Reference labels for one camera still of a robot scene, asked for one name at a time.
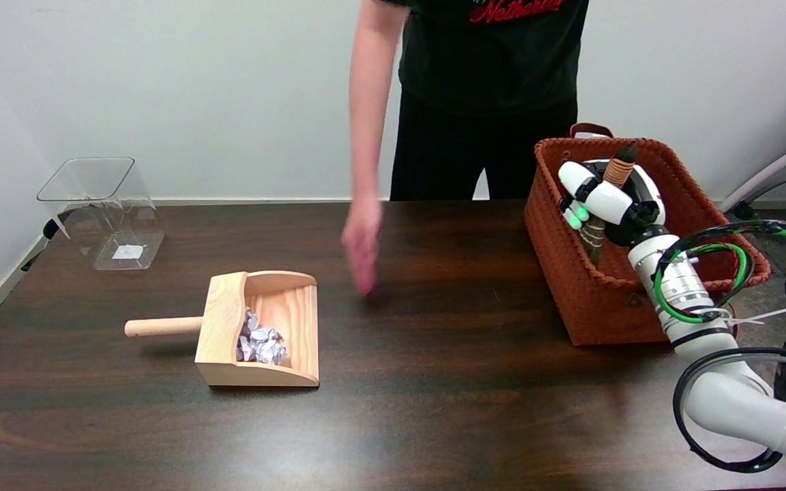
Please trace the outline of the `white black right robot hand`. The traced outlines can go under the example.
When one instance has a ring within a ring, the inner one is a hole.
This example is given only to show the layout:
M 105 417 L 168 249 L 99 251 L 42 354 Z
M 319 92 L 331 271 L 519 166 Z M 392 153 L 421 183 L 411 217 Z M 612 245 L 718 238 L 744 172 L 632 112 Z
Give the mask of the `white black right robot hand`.
M 601 249 L 605 239 L 621 248 L 633 248 L 669 233 L 659 189 L 641 166 L 632 166 L 621 186 L 573 161 L 564 162 L 557 176 L 566 192 L 559 209 L 587 251 Z

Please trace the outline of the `person bare hand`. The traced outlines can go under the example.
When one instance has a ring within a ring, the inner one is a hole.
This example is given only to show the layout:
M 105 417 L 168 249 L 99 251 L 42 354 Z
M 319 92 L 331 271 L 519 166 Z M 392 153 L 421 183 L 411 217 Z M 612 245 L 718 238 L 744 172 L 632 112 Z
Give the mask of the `person bare hand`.
M 379 232 L 383 205 L 374 194 L 356 196 L 341 233 L 347 264 L 356 291 L 367 296 L 375 287 L 375 261 L 379 252 Z

